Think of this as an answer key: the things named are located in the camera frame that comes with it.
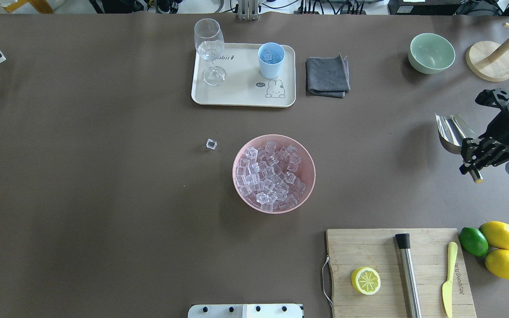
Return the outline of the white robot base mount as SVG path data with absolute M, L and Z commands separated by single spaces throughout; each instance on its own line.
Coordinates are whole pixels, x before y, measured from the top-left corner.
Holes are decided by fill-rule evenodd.
M 188 318 L 303 318 L 302 304 L 196 304 L 190 307 Z

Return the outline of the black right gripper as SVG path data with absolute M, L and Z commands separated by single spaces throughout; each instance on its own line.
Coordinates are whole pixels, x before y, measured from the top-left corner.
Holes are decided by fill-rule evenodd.
M 500 111 L 477 139 L 463 139 L 461 157 L 464 163 L 459 169 L 462 174 L 484 167 L 497 167 L 509 161 L 509 91 L 485 89 L 478 94 L 475 102 Z

